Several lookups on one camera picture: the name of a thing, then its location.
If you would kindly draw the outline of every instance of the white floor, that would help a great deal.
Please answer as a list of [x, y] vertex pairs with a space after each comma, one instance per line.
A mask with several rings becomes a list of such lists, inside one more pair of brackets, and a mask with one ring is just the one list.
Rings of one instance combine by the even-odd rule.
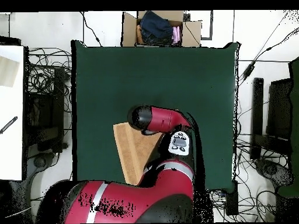
[[[136, 11], [129, 12], [136, 16]], [[209, 34], [209, 13], [210, 11], [190, 11], [192, 20], [203, 21], [204, 37]], [[292, 15], [289, 13], [281, 22], [280, 26], [273, 33], [264, 49], [273, 46], [293, 29], [299, 26], [297, 11]], [[212, 40], [203, 40], [203, 47], [221, 48], [229, 42], [241, 43], [239, 52], [239, 75], [254, 59], [260, 49], [263, 47], [266, 40], [269, 38], [275, 27], [281, 21], [285, 13], [282, 10], [214, 10], [213, 20], [213, 38]], [[121, 39], [121, 17], [122, 12], [85, 12], [86, 21], [91, 27], [103, 46], [120, 46]], [[82, 15], [79, 12], [38, 12], [38, 13], [12, 13], [9, 16], [0, 15], [0, 36], [10, 36], [21, 39], [24, 46], [29, 48], [44, 47], [44, 48], [60, 48], [71, 52], [70, 41], [82, 40], [87, 46], [99, 46], [92, 32], [84, 26]], [[252, 81], [255, 77], [262, 77], [265, 80], [264, 101], [268, 99], [269, 85], [271, 81], [289, 78], [288, 62], [299, 57], [299, 36], [291, 36], [286, 42], [275, 47], [274, 49], [265, 52], [259, 59], [264, 60], [257, 62], [252, 75], [239, 89], [239, 99], [241, 101], [242, 112], [251, 108], [252, 100]], [[53, 57], [53, 61], [65, 62], [66, 57]], [[264, 107], [264, 116], [267, 110], [267, 105]], [[251, 113], [245, 113], [240, 117], [242, 124], [242, 133], [250, 133]], [[71, 118], [68, 113], [65, 113], [65, 128], [69, 128]], [[264, 120], [264, 130], [266, 128], [266, 118]], [[241, 139], [249, 141], [247, 136]], [[69, 179], [72, 170], [72, 139], [71, 131], [65, 136], [65, 142], [69, 144], [69, 148], [60, 155], [58, 163], [36, 176], [33, 182], [32, 198], [38, 198], [44, 195], [49, 187], [57, 181]], [[251, 167], [240, 168], [240, 178], [246, 182], [251, 191], [251, 196], [256, 197], [257, 193], [263, 190], [273, 191], [269, 181], [262, 178]], [[239, 185], [239, 195], [242, 198], [249, 197], [249, 191], [244, 184]], [[259, 197], [263, 204], [275, 204], [275, 199], [271, 194], [264, 193]], [[33, 201], [33, 214], [36, 214], [37, 207], [40, 201]], [[250, 209], [252, 204], [255, 204], [251, 199], [242, 201], [240, 210]], [[215, 209], [214, 219], [216, 222], [224, 221], [217, 209]], [[248, 222], [254, 221], [252, 215], [242, 215]]]

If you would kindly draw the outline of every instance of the black cable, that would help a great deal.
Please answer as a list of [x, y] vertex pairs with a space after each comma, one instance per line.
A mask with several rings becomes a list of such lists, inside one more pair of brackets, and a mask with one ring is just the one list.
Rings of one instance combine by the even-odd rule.
[[268, 39], [267, 39], [266, 42], [264, 43], [263, 47], [260, 49], [260, 51], [258, 52], [258, 54], [256, 55], [256, 57], [254, 58], [254, 60], [257, 60], [257, 59], [259, 58], [259, 54], [260, 54], [260, 52], [263, 50], [263, 48], [265, 47], [265, 45], [267, 44], [267, 42], [270, 40], [271, 36], [272, 36], [273, 33], [276, 31], [276, 29], [279, 27], [279, 25], [281, 24], [281, 22], [283, 21], [283, 19], [286, 18], [288, 12], [289, 12], [289, 10], [288, 10], [287, 13], [283, 16], [283, 18], [282, 18], [281, 21], [278, 23], [278, 25], [275, 27], [275, 29], [273, 30], [273, 32], [271, 33], [271, 35], [268, 37]]
[[53, 164], [53, 165], [51, 165], [50, 167], [53, 167], [53, 166], [55, 166], [55, 165], [58, 163], [58, 161], [59, 161], [59, 157], [60, 157], [60, 153], [58, 153], [58, 156], [57, 156], [56, 163], [55, 163], [55, 164]]
[[187, 27], [188, 31], [190, 32], [190, 34], [193, 36], [193, 38], [195, 39], [196, 43], [199, 45], [199, 47], [201, 47], [201, 45], [199, 44], [199, 42], [196, 40], [196, 38], [194, 37], [193, 33], [191, 32], [191, 30]]
[[259, 198], [259, 196], [262, 194], [262, 193], [272, 193], [274, 196], [277, 196], [278, 194], [275, 194], [273, 191], [269, 191], [269, 190], [264, 190], [264, 191], [261, 191], [261, 192], [259, 192], [258, 194], [257, 194], [257, 196], [256, 196], [256, 205], [257, 205], [257, 209], [258, 209], [258, 214], [259, 214], [259, 217], [261, 218], [261, 220], [263, 220], [263, 222], [266, 222], [263, 218], [262, 218], [262, 216], [261, 216], [261, 214], [260, 214], [260, 210], [259, 210], [259, 203], [258, 203], [258, 198]]
[[241, 113], [241, 114], [239, 115], [238, 119], [240, 118], [240, 116], [242, 116], [243, 114], [245, 114], [245, 113], [247, 113], [247, 112], [249, 112], [249, 111], [251, 111], [251, 110], [252, 110], [252, 107], [251, 107], [249, 110], [244, 111], [243, 113]]
[[96, 38], [96, 41], [97, 41], [97, 42], [100, 44], [100, 46], [102, 47], [102, 45], [101, 45], [101, 43], [100, 43], [100, 40], [99, 40], [99, 38], [96, 36], [95, 32], [94, 32], [94, 31], [87, 25], [84, 14], [83, 14], [82, 12], [80, 12], [80, 14], [81, 14], [82, 17], [83, 17], [83, 20], [84, 20], [84, 22], [85, 22], [85, 26], [86, 26], [88, 29], [90, 29], [90, 30], [92, 31], [93, 35], [94, 35], [95, 38]]
[[293, 31], [291, 31], [288, 35], [286, 35], [286, 37], [279, 43], [277, 43], [276, 45], [273, 45], [267, 49], [265, 49], [261, 54], [259, 54], [246, 68], [246, 70], [244, 70], [243, 74], [244, 74], [244, 80], [243, 82], [239, 85], [239, 87], [245, 82], [245, 80], [250, 76], [250, 74], [252, 73], [253, 69], [255, 68], [255, 62], [256, 60], [263, 55], [265, 52], [270, 51], [272, 48], [279, 46], [282, 42], [286, 41], [290, 35], [295, 35], [299, 32], [299, 27], [294, 29]]
[[[71, 67], [70, 65], [70, 60], [69, 56], [67, 56], [68, 60], [65, 61], [64, 63], [61, 62], [52, 62], [51, 64], [49, 63], [48, 57], [49, 56], [55, 56], [58, 53], [64, 53], [65, 55], [68, 55], [69, 52], [63, 51], [62, 49], [59, 48], [53, 48], [53, 49], [58, 49], [59, 51], [52, 52], [51, 54], [47, 54], [45, 52], [45, 48], [37, 48], [34, 50], [30, 50], [31, 52], [35, 51], [42, 51], [42, 54], [32, 54], [32, 56], [39, 57], [39, 60], [36, 64], [30, 63], [29, 65], [29, 83], [28, 83], [28, 91], [29, 92], [35, 92], [38, 94], [42, 95], [50, 95], [54, 99], [56, 99], [56, 96], [58, 95], [64, 95], [66, 98], [67, 102], [64, 102], [64, 105], [67, 106], [67, 109], [64, 108], [64, 106], [61, 106], [59, 102], [56, 102], [66, 113], [71, 114], [71, 125], [72, 125], [72, 111], [70, 110], [70, 91], [69, 87], [64, 84], [64, 91], [62, 91], [60, 88], [55, 87], [56, 85], [54, 84], [54, 71], [53, 68], [64, 68], [65, 69], [65, 79], [70, 79], [70, 73], [71, 73]], [[54, 94], [54, 88], [57, 89], [57, 94]], [[63, 135], [60, 140], [57, 141], [59, 143], [65, 135], [68, 133], [68, 131]]]
[[43, 198], [44, 198], [44, 196], [42, 196], [42, 197], [39, 197], [39, 198], [34, 198], [34, 199], [31, 199], [30, 201], [41, 201]]

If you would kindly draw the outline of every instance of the wooden board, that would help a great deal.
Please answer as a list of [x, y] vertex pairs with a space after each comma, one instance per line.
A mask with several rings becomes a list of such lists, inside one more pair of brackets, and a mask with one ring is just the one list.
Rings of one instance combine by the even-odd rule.
[[135, 186], [161, 134], [144, 136], [127, 122], [114, 125], [113, 131], [125, 181]]
[[0, 56], [0, 86], [13, 87], [19, 62]]

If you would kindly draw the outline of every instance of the button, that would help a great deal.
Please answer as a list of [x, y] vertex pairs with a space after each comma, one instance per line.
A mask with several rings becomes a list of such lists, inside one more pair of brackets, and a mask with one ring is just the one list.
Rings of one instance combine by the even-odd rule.
[[179, 147], [186, 147], [186, 141], [181, 138], [176, 138], [172, 141], [172, 144]]

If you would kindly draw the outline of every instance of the dark cloth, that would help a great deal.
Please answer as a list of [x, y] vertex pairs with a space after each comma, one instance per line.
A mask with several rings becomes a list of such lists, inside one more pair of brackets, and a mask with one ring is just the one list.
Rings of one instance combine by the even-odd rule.
[[140, 21], [142, 40], [152, 44], [171, 44], [173, 29], [169, 22], [148, 10]]

